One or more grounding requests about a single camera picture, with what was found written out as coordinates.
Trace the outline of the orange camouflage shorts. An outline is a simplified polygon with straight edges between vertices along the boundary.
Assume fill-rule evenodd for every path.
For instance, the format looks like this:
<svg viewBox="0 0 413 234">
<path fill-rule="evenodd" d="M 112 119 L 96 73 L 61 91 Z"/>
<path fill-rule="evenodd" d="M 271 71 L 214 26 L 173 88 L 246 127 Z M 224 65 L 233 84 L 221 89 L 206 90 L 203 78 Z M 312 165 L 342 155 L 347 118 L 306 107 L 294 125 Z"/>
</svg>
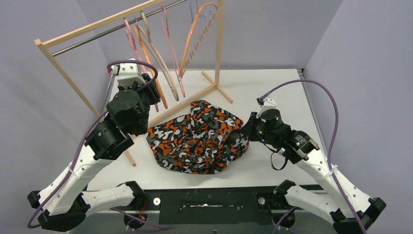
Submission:
<svg viewBox="0 0 413 234">
<path fill-rule="evenodd" d="M 148 129 L 146 140 L 157 164 L 184 174 L 222 172 L 248 150 L 243 120 L 206 100 L 194 101 L 190 113 Z"/>
</svg>

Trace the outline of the pink plastic hanger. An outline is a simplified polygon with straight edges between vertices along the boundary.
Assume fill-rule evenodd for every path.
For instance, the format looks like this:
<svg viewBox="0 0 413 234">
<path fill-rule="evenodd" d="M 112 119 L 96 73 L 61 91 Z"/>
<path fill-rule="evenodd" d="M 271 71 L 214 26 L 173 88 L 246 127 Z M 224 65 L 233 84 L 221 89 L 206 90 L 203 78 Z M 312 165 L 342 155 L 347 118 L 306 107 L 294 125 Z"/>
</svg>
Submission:
<svg viewBox="0 0 413 234">
<path fill-rule="evenodd" d="M 133 50 L 133 52 L 134 52 L 134 54 L 135 54 L 135 57 L 136 57 L 138 60 L 141 60 L 141 56 L 140 56 L 139 52 L 137 51 L 136 40 L 135 40 L 135 38 L 134 38 L 134 36 L 133 36 L 133 33 L 132 33 L 131 27 L 130 27 L 130 25 L 129 25 L 129 23 L 128 23 L 128 20 L 127 20 L 126 18 L 123 18 L 123 20 L 124 20 L 125 25 L 126 25 L 126 27 L 127 27 L 127 29 L 126 29 L 126 34 L 127 34 L 128 41 L 129 41 L 129 43 L 130 43 L 130 46 L 131 46 L 131 48 L 132 48 L 132 50 Z M 140 65 L 140 66 L 141 66 L 141 72 L 140 72 L 140 74 L 142 73 L 142 71 L 143 71 L 143 73 L 147 73 L 146 67 L 145 67 L 144 65 Z M 158 81 L 155 81 L 155 87 L 157 88 L 158 91 L 161 91 L 161 89 L 159 89 L 160 86 L 159 86 L 159 82 L 158 82 Z M 156 112 L 159 112 L 158 104 L 155 104 L 155 110 L 156 110 Z"/>
</svg>

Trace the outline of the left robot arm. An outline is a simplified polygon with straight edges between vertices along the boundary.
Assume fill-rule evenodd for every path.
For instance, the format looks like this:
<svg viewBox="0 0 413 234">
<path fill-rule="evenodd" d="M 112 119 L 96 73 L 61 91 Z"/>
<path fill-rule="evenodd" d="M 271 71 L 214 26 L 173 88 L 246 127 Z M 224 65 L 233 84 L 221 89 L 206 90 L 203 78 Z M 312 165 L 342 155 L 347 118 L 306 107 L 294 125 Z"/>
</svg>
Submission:
<svg viewBox="0 0 413 234">
<path fill-rule="evenodd" d="M 150 106 L 160 98 L 155 79 L 143 74 L 143 84 L 120 86 L 107 111 L 83 136 L 72 162 L 48 187 L 28 195 L 38 226 L 66 232 L 97 212 L 116 207 L 138 209 L 145 194 L 135 181 L 111 189 L 87 191 L 89 182 L 133 145 L 132 136 L 147 132 Z"/>
</svg>

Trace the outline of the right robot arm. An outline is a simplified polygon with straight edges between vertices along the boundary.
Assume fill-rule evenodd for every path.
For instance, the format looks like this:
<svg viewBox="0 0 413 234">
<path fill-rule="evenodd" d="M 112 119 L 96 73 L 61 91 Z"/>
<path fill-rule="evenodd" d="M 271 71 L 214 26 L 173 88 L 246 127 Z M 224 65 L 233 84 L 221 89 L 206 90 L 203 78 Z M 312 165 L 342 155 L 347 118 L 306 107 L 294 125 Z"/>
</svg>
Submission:
<svg viewBox="0 0 413 234">
<path fill-rule="evenodd" d="M 359 190 L 329 163 L 307 133 L 283 123 L 278 109 L 252 112 L 248 122 L 230 135 L 230 141 L 236 137 L 272 146 L 274 153 L 304 170 L 328 194 L 323 197 L 285 180 L 274 190 L 274 202 L 280 208 L 290 205 L 306 210 L 332 224 L 338 234 L 366 233 L 386 208 L 381 198 Z"/>
</svg>

